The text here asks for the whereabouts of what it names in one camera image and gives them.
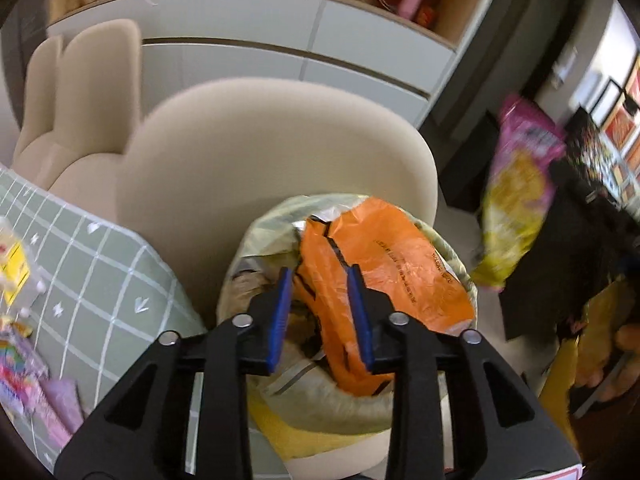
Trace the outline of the right hand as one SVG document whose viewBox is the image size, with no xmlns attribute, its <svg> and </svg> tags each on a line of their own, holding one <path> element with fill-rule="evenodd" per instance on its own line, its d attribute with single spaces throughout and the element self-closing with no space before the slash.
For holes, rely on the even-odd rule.
<svg viewBox="0 0 640 480">
<path fill-rule="evenodd" d="M 584 364 L 582 356 L 578 358 L 574 386 L 576 388 L 597 388 L 604 381 L 604 369 L 611 361 L 614 349 L 631 353 L 631 357 L 612 379 L 599 396 L 600 402 L 612 401 L 626 393 L 639 380 L 639 344 L 640 330 L 638 324 L 622 326 L 613 341 L 602 351 L 602 356 L 593 364 Z"/>
</svg>

